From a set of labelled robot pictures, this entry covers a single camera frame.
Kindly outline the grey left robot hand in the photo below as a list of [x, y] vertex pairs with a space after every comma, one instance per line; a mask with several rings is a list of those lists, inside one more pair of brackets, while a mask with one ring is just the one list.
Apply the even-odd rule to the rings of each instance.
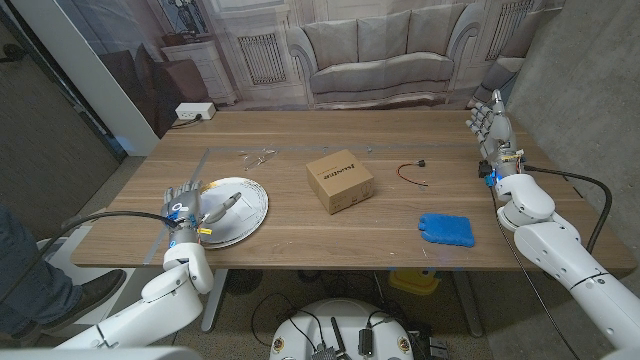
[[219, 221], [241, 198], [241, 193], [237, 192], [208, 213], [203, 213], [201, 210], [201, 185], [201, 181], [186, 181], [176, 191], [169, 188], [164, 194], [161, 214], [170, 220], [179, 222], [176, 228], [169, 230], [170, 248], [183, 243], [199, 243], [198, 229], [200, 224], [202, 222], [212, 224]]

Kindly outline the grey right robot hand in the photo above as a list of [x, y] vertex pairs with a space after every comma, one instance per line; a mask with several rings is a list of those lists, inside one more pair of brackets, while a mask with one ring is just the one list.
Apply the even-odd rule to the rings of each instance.
[[466, 125], [476, 136], [482, 157], [497, 175], [506, 177], [519, 173], [517, 138], [499, 90], [493, 91], [488, 104], [475, 104]]

